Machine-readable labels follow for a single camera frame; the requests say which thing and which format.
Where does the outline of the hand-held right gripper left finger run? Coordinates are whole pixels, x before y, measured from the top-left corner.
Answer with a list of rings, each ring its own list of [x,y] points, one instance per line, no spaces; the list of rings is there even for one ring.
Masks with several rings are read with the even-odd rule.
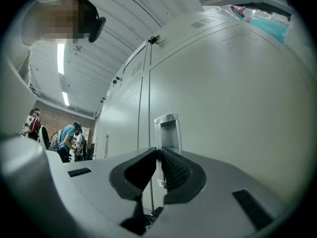
[[[122,215],[120,226],[137,234],[146,232],[142,197],[156,170],[157,150],[144,148],[121,155],[124,162],[109,174],[109,182],[122,202],[117,203]]]

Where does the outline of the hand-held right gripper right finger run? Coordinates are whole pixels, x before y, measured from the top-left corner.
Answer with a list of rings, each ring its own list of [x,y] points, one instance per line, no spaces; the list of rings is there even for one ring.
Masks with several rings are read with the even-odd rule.
[[[179,149],[163,147],[158,150],[166,184],[163,208],[190,203],[204,188],[207,174],[203,168],[205,157]]]

